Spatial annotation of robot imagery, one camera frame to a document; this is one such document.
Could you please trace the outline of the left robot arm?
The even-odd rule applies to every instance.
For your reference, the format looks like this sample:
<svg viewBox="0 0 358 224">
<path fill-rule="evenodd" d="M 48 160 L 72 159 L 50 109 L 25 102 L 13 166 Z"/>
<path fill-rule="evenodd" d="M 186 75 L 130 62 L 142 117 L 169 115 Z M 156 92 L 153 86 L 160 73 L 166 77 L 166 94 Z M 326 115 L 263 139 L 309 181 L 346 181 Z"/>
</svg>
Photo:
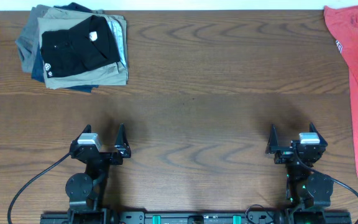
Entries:
<svg viewBox="0 0 358 224">
<path fill-rule="evenodd" d="M 83 132 L 71 142 L 69 155 L 86 165 L 82 173 L 71 176 L 65 186 L 69 197 L 69 223 L 119 223 L 118 214 L 103 208 L 109 168 L 123 164 L 131 157 L 131 148 L 124 124 L 120 124 L 113 152 L 101 152 L 102 143 L 98 134 L 87 125 Z"/>
</svg>

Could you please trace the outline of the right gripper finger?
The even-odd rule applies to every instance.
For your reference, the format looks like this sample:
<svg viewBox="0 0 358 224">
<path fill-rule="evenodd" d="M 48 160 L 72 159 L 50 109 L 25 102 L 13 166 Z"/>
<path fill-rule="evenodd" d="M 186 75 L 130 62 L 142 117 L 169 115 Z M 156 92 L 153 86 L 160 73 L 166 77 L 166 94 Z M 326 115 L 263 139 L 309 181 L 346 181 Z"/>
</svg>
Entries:
<svg viewBox="0 0 358 224">
<path fill-rule="evenodd" d="M 313 123 L 310 123 L 309 124 L 309 131 L 311 132 L 311 133 L 316 133 L 317 134 L 317 136 L 318 136 L 318 138 L 319 138 L 319 143 L 320 143 L 320 145 L 322 145 L 322 146 L 327 146 L 328 145 L 328 143 L 326 142 L 326 140 L 322 137 L 322 135 L 320 135 L 320 133 L 317 131 L 317 129 L 316 129 L 316 127 L 315 127 L 315 125 L 313 124 Z"/>
<path fill-rule="evenodd" d="M 278 151 L 278 139 L 277 139 L 277 130 L 275 125 L 271 125 L 270 136 L 268 139 L 267 147 L 265 150 L 266 154 L 275 154 Z"/>
</svg>

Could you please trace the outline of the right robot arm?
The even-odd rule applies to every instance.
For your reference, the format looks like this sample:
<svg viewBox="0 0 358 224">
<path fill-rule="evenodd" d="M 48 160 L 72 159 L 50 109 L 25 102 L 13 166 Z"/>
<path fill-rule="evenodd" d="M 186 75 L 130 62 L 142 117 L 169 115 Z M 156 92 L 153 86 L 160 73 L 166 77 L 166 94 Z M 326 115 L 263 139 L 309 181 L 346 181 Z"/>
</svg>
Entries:
<svg viewBox="0 0 358 224">
<path fill-rule="evenodd" d="M 312 170 L 328 146 L 325 139 L 310 124 L 309 131 L 300 133 L 289 146 L 280 146 L 275 126 L 271 126 L 266 147 L 274 155 L 275 164 L 287 169 L 286 198 L 291 205 L 284 209 L 281 223 L 325 223 L 324 209 L 331 205 L 333 181 Z"/>
</svg>

